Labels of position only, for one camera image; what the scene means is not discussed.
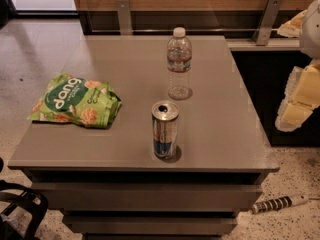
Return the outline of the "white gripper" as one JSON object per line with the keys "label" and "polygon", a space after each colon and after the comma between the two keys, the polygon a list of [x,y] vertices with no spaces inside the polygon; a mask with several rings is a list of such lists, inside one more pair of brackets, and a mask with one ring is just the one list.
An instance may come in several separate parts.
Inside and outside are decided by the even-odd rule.
{"label": "white gripper", "polygon": [[[299,37],[301,52],[310,58],[320,58],[320,0],[314,0],[307,11],[299,12],[282,24],[277,34],[287,38]],[[320,106],[320,65],[294,67],[284,94],[275,126],[279,131],[292,132]]]}

